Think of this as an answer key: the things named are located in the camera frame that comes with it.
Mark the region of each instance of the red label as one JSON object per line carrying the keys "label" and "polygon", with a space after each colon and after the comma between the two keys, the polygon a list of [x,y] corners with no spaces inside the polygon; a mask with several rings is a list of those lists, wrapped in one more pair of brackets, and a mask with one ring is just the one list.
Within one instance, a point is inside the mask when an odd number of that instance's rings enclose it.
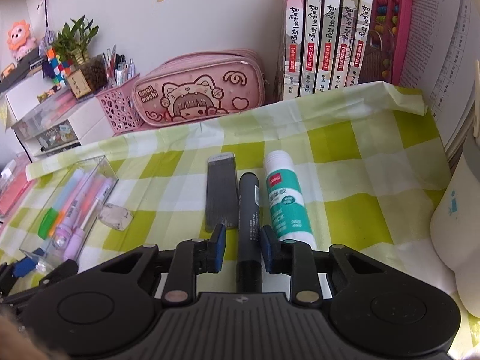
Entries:
{"label": "red label", "polygon": [[363,50],[363,42],[359,40],[357,51],[355,52],[355,61],[353,61],[353,66],[355,66],[356,68],[360,66],[360,60],[362,59],[362,50]]}
{"label": "red label", "polygon": [[308,43],[308,52],[307,52],[307,70],[312,71],[314,69],[314,50],[315,44],[312,42]]}
{"label": "red label", "polygon": [[297,45],[291,44],[290,45],[290,66],[289,72],[295,73],[295,62],[297,61]]}
{"label": "red label", "polygon": [[274,175],[271,175],[270,178],[268,179],[270,188],[272,188],[274,185],[281,182],[282,182],[282,175],[280,173],[275,173]]}
{"label": "red label", "polygon": [[338,71],[343,71],[343,67],[345,66],[345,57],[347,55],[347,45],[343,43],[340,46],[340,57],[338,60]]}
{"label": "red label", "polygon": [[330,52],[332,51],[332,43],[325,43],[325,52],[323,53],[322,69],[327,71],[330,67]]}

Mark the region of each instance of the book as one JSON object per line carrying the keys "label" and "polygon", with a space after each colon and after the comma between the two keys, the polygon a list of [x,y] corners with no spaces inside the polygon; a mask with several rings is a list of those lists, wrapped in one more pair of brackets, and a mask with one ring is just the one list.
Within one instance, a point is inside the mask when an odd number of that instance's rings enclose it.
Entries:
{"label": "book", "polygon": [[347,82],[359,0],[342,0],[340,32],[338,34],[335,66],[330,89],[343,88]]}
{"label": "book", "polygon": [[285,30],[275,79],[276,100],[294,99],[300,91],[304,0],[285,0],[285,3]]}
{"label": "book", "polygon": [[315,92],[328,91],[330,88],[339,19],[340,0],[323,0],[322,40],[318,56]]}
{"label": "book", "polygon": [[305,0],[300,96],[311,95],[315,91],[318,46],[322,34],[322,13],[322,0]]}
{"label": "book", "polygon": [[370,27],[373,2],[374,0],[360,0],[358,3],[357,28],[355,30],[349,74],[346,79],[347,86],[357,85],[359,82],[363,57],[365,56],[365,47],[367,43],[368,29]]}

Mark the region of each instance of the pink lion toy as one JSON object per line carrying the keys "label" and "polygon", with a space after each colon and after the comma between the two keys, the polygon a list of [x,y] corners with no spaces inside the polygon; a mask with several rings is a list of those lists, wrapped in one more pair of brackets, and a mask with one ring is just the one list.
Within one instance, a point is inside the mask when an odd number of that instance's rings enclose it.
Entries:
{"label": "pink lion toy", "polygon": [[14,23],[12,29],[8,31],[7,44],[15,61],[19,62],[36,48],[37,40],[30,36],[30,25],[22,20]]}

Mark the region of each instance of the tablecloth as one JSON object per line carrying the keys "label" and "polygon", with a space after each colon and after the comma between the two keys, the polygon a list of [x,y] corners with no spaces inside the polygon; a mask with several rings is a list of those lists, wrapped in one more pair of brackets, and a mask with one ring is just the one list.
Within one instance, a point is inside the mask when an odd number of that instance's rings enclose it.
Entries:
{"label": "tablecloth", "polygon": [[[269,224],[263,159],[279,149],[293,159],[319,249],[342,243],[443,289],[462,313],[450,354],[459,357],[478,343],[480,323],[461,305],[453,273],[429,237],[430,217],[451,177],[438,130],[418,91],[383,82],[128,133],[33,163],[27,174],[38,183],[0,235],[0,262],[22,257],[18,247],[35,236],[32,224],[66,168],[99,155],[119,177],[109,203],[131,210],[133,221],[123,232],[97,222],[81,270],[144,243],[174,249],[186,239],[208,238],[207,159],[220,152],[235,154],[238,177],[258,176],[261,222]],[[222,272],[201,275],[199,291],[234,291],[236,239],[229,230]],[[275,287],[275,277],[266,281]],[[16,290],[32,283],[35,275]]]}

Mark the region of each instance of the green cap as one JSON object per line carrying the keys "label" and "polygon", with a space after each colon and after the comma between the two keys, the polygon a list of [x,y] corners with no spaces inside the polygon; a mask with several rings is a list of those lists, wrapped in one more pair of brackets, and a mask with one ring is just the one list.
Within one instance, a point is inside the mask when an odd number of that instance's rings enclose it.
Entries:
{"label": "green cap", "polygon": [[50,229],[54,222],[57,220],[58,216],[58,211],[54,210],[53,208],[49,208],[49,210],[46,212],[45,216],[42,219],[42,223],[40,223],[40,228],[38,229],[38,236],[40,238],[47,239]]}

